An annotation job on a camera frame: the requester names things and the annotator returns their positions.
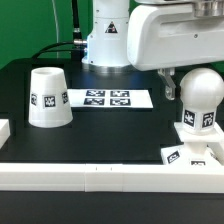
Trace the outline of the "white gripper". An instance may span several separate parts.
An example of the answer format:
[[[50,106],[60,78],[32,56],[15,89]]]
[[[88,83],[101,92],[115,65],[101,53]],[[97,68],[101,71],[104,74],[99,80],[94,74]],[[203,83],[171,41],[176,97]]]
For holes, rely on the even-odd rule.
[[[175,99],[172,67],[224,60],[224,16],[197,18],[191,3],[139,5],[131,13],[127,57],[138,70],[157,71]]]

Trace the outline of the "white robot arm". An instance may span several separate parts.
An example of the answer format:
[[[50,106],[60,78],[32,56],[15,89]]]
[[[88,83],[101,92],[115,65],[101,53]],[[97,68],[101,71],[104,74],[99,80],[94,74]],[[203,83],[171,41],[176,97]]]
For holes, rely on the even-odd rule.
[[[156,70],[173,100],[177,67],[224,61],[224,0],[92,1],[90,70]]]

